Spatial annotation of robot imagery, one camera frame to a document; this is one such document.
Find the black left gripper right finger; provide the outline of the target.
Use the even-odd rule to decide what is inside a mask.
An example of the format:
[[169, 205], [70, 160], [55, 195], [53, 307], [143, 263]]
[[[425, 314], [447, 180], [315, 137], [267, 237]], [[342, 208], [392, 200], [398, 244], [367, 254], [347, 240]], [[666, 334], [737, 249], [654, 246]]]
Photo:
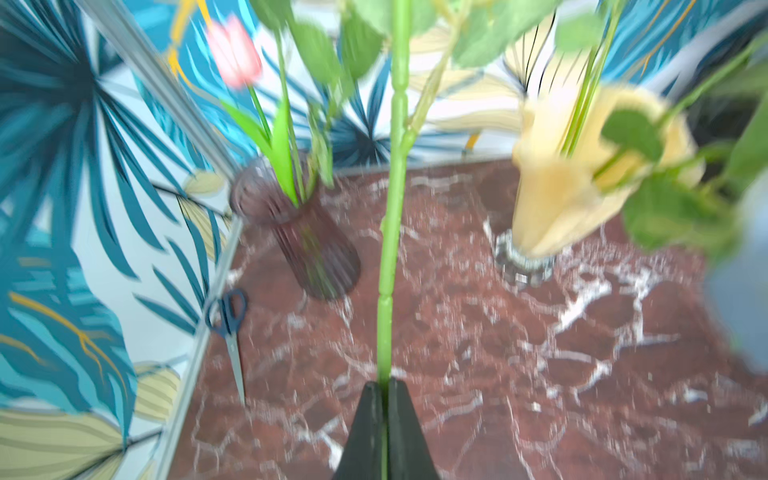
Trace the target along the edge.
[[391, 378], [386, 397], [386, 479], [439, 480], [407, 384]]

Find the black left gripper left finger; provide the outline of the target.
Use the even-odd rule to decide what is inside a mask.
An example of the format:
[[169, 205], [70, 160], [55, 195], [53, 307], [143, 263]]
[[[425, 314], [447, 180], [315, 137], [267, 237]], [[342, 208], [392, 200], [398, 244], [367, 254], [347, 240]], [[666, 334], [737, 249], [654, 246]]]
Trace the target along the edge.
[[366, 382], [333, 480], [381, 480], [383, 397], [376, 381]]

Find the pink tulip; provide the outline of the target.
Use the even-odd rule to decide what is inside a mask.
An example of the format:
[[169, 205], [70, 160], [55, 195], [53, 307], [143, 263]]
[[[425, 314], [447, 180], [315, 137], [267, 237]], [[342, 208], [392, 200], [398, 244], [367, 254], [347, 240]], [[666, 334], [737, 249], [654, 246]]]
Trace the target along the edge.
[[238, 17], [230, 16], [224, 23], [209, 23], [206, 38], [225, 85], [235, 90], [248, 90], [257, 115], [252, 116], [243, 108], [225, 100], [221, 105], [266, 157], [283, 194], [294, 206], [298, 206], [302, 197], [296, 183], [291, 154], [290, 102], [282, 98], [274, 119], [267, 120], [255, 90], [263, 72], [261, 58], [253, 39]]

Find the pink rose small bud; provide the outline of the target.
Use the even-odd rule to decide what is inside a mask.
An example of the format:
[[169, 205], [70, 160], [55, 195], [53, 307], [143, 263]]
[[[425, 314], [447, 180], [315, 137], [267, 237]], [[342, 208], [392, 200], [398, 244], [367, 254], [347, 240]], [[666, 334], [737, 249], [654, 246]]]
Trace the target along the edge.
[[[426, 123], [442, 78], [450, 66], [481, 68], [554, 13], [559, 1], [355, 1], [356, 12], [391, 45], [390, 170], [377, 302], [377, 381], [386, 387], [392, 373], [394, 287], [405, 201], [408, 155]], [[441, 56], [411, 107], [410, 42], [442, 23], [448, 38]]]

